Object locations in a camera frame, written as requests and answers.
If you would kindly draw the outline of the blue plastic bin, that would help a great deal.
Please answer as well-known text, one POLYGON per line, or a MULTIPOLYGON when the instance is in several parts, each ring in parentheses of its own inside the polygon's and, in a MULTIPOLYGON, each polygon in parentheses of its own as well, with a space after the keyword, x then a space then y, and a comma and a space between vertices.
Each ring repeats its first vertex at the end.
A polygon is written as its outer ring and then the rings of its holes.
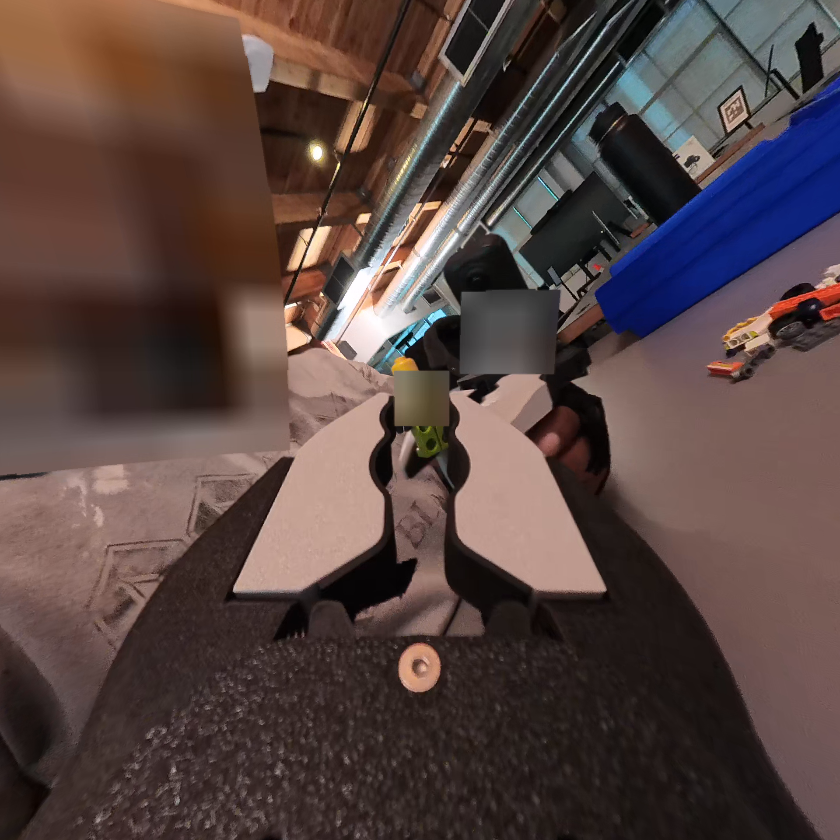
POLYGON ((615 333, 643 338, 838 208, 835 84, 619 259, 595 292, 602 316, 615 333))

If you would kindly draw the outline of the silver ceiling duct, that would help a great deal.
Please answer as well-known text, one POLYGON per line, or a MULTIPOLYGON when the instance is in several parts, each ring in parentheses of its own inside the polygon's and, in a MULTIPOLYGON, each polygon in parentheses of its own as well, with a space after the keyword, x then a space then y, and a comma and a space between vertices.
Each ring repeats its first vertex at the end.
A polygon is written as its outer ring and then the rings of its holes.
MULTIPOLYGON (((581 73, 637 15, 644 2, 580 2, 562 23, 548 57, 528 78, 519 100, 506 112, 506 120, 491 138, 478 162, 469 166, 465 177, 444 204, 445 215, 433 227, 430 242, 449 234, 460 223, 460 212, 477 196, 478 188, 489 176, 506 177, 513 158, 501 156, 510 149, 523 151, 514 142, 525 128, 541 130, 543 123, 568 100, 581 73)), ((362 239, 346 261, 347 269, 336 266, 324 287, 327 304, 314 339, 339 341, 351 320, 351 313, 366 296, 373 274, 384 265, 385 257, 403 231, 415 205, 434 179, 445 155, 467 119, 502 67, 528 22, 527 15, 536 2, 505 2, 492 19, 487 35, 467 76, 455 69, 438 86, 421 119, 413 141, 399 160, 386 189, 371 213, 362 239)))

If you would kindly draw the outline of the person's left hand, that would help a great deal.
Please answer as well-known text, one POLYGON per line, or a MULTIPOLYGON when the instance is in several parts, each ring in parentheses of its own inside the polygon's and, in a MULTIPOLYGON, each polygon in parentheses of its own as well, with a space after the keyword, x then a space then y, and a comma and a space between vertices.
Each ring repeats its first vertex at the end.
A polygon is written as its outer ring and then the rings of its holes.
POLYGON ((588 469, 591 447, 581 432, 578 414, 567 406, 554 408, 527 432, 542 455, 573 472, 579 479, 593 482, 601 474, 588 469))

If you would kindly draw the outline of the light mottled cloth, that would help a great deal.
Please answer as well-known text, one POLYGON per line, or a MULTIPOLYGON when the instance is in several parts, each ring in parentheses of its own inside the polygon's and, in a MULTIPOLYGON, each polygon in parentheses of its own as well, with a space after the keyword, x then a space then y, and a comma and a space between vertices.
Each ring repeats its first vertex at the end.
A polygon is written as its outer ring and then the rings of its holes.
POLYGON ((2 482, 2 773, 49 785, 173 563, 277 462, 249 452, 2 482))

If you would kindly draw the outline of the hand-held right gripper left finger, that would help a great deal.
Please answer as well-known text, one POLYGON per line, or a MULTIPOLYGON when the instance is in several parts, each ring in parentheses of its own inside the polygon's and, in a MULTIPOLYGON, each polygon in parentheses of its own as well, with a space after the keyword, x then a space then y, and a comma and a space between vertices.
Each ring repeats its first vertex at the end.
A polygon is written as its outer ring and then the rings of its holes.
POLYGON ((295 455, 233 587, 237 598, 308 599, 393 537, 393 399, 378 394, 295 455))

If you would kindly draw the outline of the black water bottle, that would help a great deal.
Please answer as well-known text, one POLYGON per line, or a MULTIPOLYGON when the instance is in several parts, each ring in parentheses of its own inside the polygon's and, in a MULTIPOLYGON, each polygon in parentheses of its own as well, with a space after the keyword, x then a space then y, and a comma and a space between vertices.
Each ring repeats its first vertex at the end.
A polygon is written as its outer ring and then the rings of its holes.
POLYGON ((589 137, 601 159, 657 225, 700 194, 700 188, 646 122, 620 103, 600 111, 589 137))

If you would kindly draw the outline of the black monitor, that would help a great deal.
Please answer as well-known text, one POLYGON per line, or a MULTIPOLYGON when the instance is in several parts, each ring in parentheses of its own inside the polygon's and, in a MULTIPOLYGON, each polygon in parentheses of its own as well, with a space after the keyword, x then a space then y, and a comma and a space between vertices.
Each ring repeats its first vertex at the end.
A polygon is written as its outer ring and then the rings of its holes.
POLYGON ((520 254, 548 283, 554 283, 608 238, 624 228, 630 212, 596 173, 566 192, 532 228, 520 254))

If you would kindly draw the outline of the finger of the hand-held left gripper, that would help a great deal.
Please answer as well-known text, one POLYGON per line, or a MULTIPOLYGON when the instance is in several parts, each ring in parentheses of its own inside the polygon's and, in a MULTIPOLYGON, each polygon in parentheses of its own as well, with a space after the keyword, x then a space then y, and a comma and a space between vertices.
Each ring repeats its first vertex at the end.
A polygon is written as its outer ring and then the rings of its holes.
POLYGON ((553 410, 549 385, 544 379, 499 379, 489 410, 527 434, 553 410))

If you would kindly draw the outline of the pile of lego pieces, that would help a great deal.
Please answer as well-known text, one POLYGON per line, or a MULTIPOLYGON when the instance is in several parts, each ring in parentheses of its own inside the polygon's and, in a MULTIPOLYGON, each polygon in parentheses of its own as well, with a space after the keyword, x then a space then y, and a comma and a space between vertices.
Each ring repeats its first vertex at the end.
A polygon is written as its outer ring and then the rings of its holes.
POLYGON ((736 323, 721 337, 725 358, 707 372, 730 382, 751 378, 784 349, 807 352, 839 333, 839 265, 827 267, 819 282, 799 283, 756 317, 736 323))

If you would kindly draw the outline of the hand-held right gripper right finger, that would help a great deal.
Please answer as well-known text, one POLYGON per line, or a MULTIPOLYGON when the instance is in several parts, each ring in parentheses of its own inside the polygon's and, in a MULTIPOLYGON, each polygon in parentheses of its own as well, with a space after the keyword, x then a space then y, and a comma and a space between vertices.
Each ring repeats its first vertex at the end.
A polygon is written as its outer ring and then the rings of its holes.
POLYGON ((466 602, 601 599, 606 585, 544 456, 473 392, 451 392, 444 568, 466 602))

